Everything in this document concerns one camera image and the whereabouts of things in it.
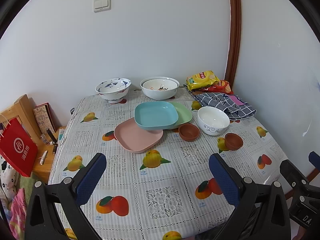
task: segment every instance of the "red paper bag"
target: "red paper bag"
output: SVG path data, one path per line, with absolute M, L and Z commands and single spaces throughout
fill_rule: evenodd
M 0 154 L 22 176 L 30 177 L 37 156 L 37 145 L 17 118 L 9 121 L 0 135 Z

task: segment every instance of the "pink blanket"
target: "pink blanket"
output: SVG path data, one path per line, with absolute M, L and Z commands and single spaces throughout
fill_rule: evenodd
M 19 189 L 11 205 L 12 218 L 10 219 L 10 230 L 17 240 L 24 239 L 24 226 L 26 223 L 26 202 L 24 197 L 24 188 Z

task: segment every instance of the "metal screw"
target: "metal screw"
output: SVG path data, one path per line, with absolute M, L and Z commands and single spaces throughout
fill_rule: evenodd
M 69 184 L 72 181 L 72 179 L 70 177 L 67 177 L 63 180 L 64 184 Z
M 41 181 L 37 181 L 36 183 L 35 183 L 35 187 L 40 187 L 41 186 Z
M 274 184 L 276 187 L 281 187 L 281 184 L 280 184 L 279 181 L 275 181 L 273 184 Z
M 252 179 L 249 178 L 249 177 L 245 177 L 243 180 L 244 180 L 244 182 L 247 183 L 247 184 L 252 183 Z

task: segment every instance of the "bowl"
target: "bowl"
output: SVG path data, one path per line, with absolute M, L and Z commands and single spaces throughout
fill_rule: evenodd
M 142 92 L 155 100 L 173 97 L 178 91 L 179 85 L 177 80 L 168 77 L 150 77 L 140 82 Z
M 144 130 L 170 129 L 179 116 L 176 108 L 165 101 L 145 102 L 136 106 L 134 120 Z
M 224 143 L 231 151 L 236 151 L 243 146 L 242 138 L 235 133 L 227 133 L 224 137 Z
M 191 121 L 192 113 L 188 108 L 186 108 L 183 104 L 178 102 L 170 102 L 170 104 L 172 104 L 176 108 L 176 111 L 178 113 L 178 121 L 170 129 L 176 129 L 183 123 Z
M 218 108 L 212 106 L 201 107 L 197 118 L 200 129 L 209 135 L 221 134 L 230 124 L 230 119 Z
M 124 149 L 133 153 L 142 153 L 161 139 L 163 130 L 143 130 L 133 117 L 117 125 L 114 135 Z
M 180 125 L 178 131 L 180 137 L 187 142 L 194 141 L 200 135 L 199 128 L 191 123 L 185 123 Z
M 100 83 L 96 87 L 96 92 L 111 104 L 119 103 L 128 93 L 131 81 L 126 78 L 111 78 Z

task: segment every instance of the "wooden headboard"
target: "wooden headboard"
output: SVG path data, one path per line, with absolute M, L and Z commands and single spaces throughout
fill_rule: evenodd
M 40 139 L 41 131 L 36 122 L 36 118 L 33 114 L 33 110 L 27 95 L 19 97 L 12 106 L 0 112 L 0 114 L 3 114 L 8 120 L 16 117 L 19 122 L 23 124 L 24 128 L 31 136 L 31 139 L 36 144 L 43 143 Z M 6 119 L 0 115 L 0 122 L 2 122 L 5 126 L 7 125 Z

